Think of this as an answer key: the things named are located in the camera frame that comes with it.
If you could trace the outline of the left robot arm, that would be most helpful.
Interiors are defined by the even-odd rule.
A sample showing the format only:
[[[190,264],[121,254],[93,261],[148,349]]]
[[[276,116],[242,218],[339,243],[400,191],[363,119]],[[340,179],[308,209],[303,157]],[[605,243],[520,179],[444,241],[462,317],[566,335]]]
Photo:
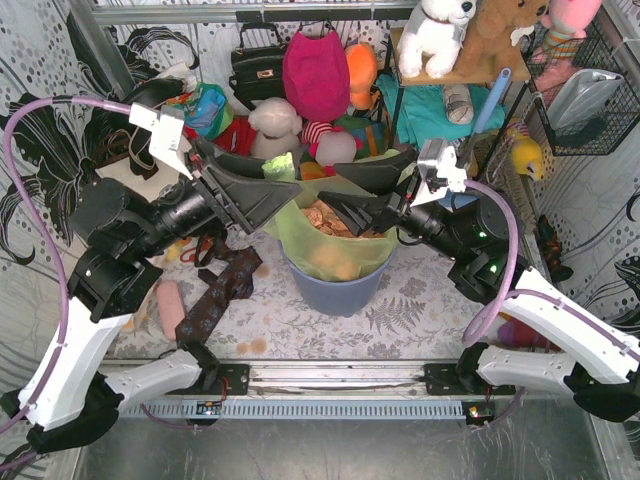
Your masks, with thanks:
[[[63,280],[63,320],[33,378],[1,398],[5,413],[30,423],[31,452],[89,445],[123,412],[167,393],[227,391],[206,342],[230,302],[250,296],[261,262],[253,248],[228,248],[227,231],[254,232],[301,187],[258,171],[244,176],[249,160],[229,158],[202,139],[190,154],[196,169],[155,200],[113,178],[82,189],[71,224],[87,248]],[[210,238],[208,254],[225,269],[206,275],[209,288],[180,322],[176,350],[120,374],[100,373],[112,341],[162,276],[153,258],[189,237]]]

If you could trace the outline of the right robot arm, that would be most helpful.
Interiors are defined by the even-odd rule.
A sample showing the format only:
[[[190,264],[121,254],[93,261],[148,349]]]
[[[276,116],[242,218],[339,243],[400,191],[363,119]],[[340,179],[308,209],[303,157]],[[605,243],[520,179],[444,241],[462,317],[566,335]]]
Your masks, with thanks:
[[[453,147],[428,142],[391,158],[339,164],[357,195],[319,197],[360,236],[394,230],[453,262],[448,277],[479,313],[463,335],[456,376],[467,391],[524,387],[571,398],[591,415],[624,422],[639,412],[639,341],[561,293],[519,253],[517,219],[491,187],[470,179]],[[484,335],[508,314],[555,346],[552,353],[509,350]]]

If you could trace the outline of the green trash bag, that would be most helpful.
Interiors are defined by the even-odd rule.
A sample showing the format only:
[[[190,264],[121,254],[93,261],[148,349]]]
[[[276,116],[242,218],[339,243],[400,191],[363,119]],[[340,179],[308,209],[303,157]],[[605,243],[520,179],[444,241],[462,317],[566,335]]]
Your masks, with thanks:
[[[311,276],[330,281],[310,263],[311,252],[319,244],[320,233],[311,226],[301,209],[319,200],[317,194],[321,191],[362,196],[368,193],[339,176],[308,181],[296,179],[290,152],[268,160],[262,169],[269,180],[295,182],[302,187],[302,192],[269,220],[264,230],[280,241],[284,252],[297,267]],[[342,239],[342,242],[347,254],[360,267],[359,277],[377,269],[398,246],[394,230],[383,234],[366,233],[361,237]]]

